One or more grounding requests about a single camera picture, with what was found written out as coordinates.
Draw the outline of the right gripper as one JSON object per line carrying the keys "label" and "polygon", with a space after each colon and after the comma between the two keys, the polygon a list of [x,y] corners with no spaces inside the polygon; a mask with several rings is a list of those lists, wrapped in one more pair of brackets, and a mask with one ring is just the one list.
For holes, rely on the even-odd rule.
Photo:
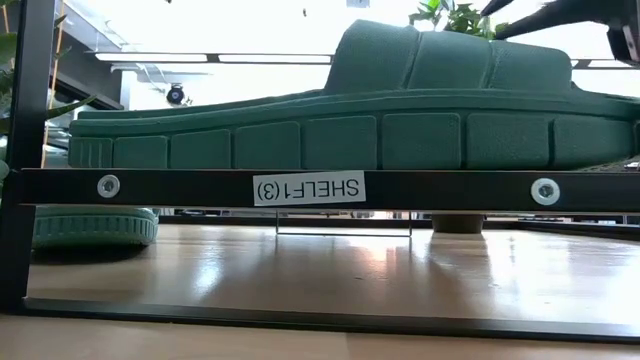
{"label": "right gripper", "polygon": [[[481,15],[490,16],[513,1],[490,0],[481,10]],[[505,40],[581,22],[608,24],[607,38],[613,58],[640,68],[640,13],[617,17],[617,12],[618,0],[551,0],[536,12],[496,30],[495,38]]]}

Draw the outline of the silver shelf screw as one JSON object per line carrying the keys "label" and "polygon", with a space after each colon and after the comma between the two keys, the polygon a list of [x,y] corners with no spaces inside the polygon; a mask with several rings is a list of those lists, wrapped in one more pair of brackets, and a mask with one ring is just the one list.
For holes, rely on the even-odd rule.
{"label": "silver shelf screw", "polygon": [[98,195],[106,199],[114,198],[119,193],[120,188],[120,180],[113,174],[102,176],[96,184]]}
{"label": "silver shelf screw", "polygon": [[561,189],[555,180],[551,178],[539,178],[531,184],[530,195],[537,204],[551,206],[559,201]]}

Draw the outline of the small succulent potted plant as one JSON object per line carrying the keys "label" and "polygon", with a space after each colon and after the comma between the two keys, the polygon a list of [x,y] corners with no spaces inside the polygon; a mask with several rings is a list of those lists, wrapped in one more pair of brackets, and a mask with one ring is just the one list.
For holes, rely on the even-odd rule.
{"label": "small succulent potted plant", "polygon": [[[0,33],[0,138],[8,136],[11,130],[11,115],[13,89],[15,79],[15,57],[18,47],[18,33],[5,30]],[[45,117],[45,128],[50,119],[65,116],[96,99],[95,95],[82,100],[54,107],[51,105]],[[10,167],[6,162],[7,144],[0,144],[0,204],[4,190],[4,183],[9,176]]]}

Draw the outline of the green leafy small tree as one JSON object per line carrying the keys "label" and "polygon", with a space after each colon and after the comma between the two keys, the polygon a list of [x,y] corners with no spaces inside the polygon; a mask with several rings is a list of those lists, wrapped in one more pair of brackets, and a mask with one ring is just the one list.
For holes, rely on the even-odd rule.
{"label": "green leafy small tree", "polygon": [[416,10],[408,15],[409,25],[419,30],[449,31],[494,40],[499,30],[509,23],[495,23],[482,16],[471,3],[455,0],[419,0]]}

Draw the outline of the black metal wooden shelf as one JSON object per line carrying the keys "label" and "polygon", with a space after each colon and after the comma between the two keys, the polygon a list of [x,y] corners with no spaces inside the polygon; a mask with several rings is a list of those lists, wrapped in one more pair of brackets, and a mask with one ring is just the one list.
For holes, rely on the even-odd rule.
{"label": "black metal wooden shelf", "polygon": [[[150,304],[118,304],[26,297],[27,245],[35,222],[35,205],[203,207],[254,205],[254,176],[271,170],[37,169],[40,160],[46,98],[43,81],[46,38],[53,36],[54,0],[23,0],[17,34],[17,68],[13,85],[8,149],[8,184],[4,185],[0,221],[0,312],[21,316],[142,321],[249,328],[276,328],[355,333],[427,335],[640,345],[640,329],[603,323],[482,320],[442,317],[304,313]],[[116,175],[123,195],[103,198],[89,185]],[[640,201],[632,173],[536,171],[364,171],[367,196],[357,207],[393,210],[521,211],[540,210],[529,192],[534,180],[560,185],[559,208],[552,213],[585,210],[629,213]]]}

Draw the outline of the black plant pot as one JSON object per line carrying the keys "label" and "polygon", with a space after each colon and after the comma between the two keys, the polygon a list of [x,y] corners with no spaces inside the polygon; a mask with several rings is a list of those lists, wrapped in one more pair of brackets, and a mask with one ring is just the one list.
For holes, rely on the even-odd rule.
{"label": "black plant pot", "polygon": [[436,233],[479,234],[485,216],[480,214],[434,214],[432,227]]}

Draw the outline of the black ceiling light rail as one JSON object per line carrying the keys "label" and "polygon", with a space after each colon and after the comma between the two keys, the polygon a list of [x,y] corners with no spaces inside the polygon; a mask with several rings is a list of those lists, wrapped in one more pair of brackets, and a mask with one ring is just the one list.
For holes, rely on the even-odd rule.
{"label": "black ceiling light rail", "polygon": [[153,64],[328,65],[333,60],[333,56],[327,54],[93,52],[93,55],[108,63]]}

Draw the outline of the white shelf label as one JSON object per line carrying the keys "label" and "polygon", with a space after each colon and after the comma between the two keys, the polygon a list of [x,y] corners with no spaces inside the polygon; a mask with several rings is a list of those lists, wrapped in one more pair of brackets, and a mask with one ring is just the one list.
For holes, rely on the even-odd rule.
{"label": "white shelf label", "polygon": [[365,202],[362,170],[255,175],[255,206],[290,206]]}

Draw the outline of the green rubber slide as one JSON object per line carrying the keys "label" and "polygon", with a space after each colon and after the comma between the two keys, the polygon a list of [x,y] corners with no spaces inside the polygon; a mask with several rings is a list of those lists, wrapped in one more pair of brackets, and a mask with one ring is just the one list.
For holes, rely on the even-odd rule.
{"label": "green rubber slide", "polygon": [[159,216],[150,208],[38,206],[32,248],[148,246],[156,239],[158,224]]}
{"label": "green rubber slide", "polygon": [[640,99],[576,87],[558,49],[358,20],[319,89],[70,133],[75,168],[576,170],[640,155]]}

